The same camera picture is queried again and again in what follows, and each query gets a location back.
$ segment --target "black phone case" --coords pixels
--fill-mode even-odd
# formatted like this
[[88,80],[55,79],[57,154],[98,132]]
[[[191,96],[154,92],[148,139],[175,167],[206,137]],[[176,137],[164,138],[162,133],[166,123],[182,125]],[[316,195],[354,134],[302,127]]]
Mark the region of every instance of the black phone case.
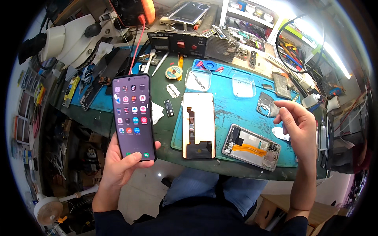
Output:
[[[156,148],[155,148],[155,137],[153,135],[153,126],[152,126],[152,97],[151,97],[151,76],[148,74],[148,73],[140,73],[140,74],[131,74],[131,75],[125,75],[125,76],[118,76],[118,77],[115,77],[113,80],[112,80],[112,87],[113,87],[113,81],[115,79],[124,79],[124,78],[130,78],[130,77],[135,77],[135,76],[141,76],[141,75],[147,75],[148,76],[148,94],[150,96],[150,100],[149,100],[149,105],[150,105],[150,109],[151,109],[151,112],[150,112],[150,125],[151,125],[151,135],[152,135],[152,145],[153,145],[153,153],[155,155],[155,159],[153,161],[156,161]],[[113,116],[114,116],[114,123],[117,123],[117,120],[116,120],[116,114],[115,114],[115,110],[114,110],[114,103],[112,101],[112,105],[113,105]]]

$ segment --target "phone home screen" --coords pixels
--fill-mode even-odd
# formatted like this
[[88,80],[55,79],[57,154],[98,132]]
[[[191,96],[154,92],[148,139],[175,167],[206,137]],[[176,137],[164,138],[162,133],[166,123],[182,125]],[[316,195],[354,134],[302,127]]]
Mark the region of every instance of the phone home screen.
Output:
[[155,160],[148,75],[113,80],[113,109],[123,157],[135,152]]

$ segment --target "person's left hand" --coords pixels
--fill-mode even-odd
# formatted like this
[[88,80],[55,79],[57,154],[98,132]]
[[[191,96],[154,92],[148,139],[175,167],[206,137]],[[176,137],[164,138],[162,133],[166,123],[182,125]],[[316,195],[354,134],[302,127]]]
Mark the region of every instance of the person's left hand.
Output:
[[[156,141],[155,149],[159,149],[160,146],[160,142]],[[105,184],[107,187],[121,188],[131,178],[135,169],[148,168],[154,164],[153,160],[140,162],[141,159],[141,153],[132,153],[122,159],[117,134],[114,133],[106,152],[104,173],[100,184]]]

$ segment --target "jeans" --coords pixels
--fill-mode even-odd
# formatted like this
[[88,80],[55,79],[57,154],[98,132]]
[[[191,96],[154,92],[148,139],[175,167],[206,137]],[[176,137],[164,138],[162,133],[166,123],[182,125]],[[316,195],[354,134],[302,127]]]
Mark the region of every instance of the jeans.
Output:
[[[164,197],[163,207],[188,197],[215,197],[219,174],[185,168],[175,178]],[[267,180],[231,177],[223,183],[225,199],[235,205],[244,217],[255,204]]]

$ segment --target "bottle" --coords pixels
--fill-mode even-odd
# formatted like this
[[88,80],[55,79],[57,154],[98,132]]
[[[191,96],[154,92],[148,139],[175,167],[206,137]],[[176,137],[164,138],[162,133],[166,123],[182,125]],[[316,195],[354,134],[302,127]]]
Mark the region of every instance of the bottle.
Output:
[[313,93],[310,96],[305,97],[302,100],[302,106],[304,106],[305,108],[309,108],[309,107],[317,104],[319,99],[320,99],[320,94],[314,94]]

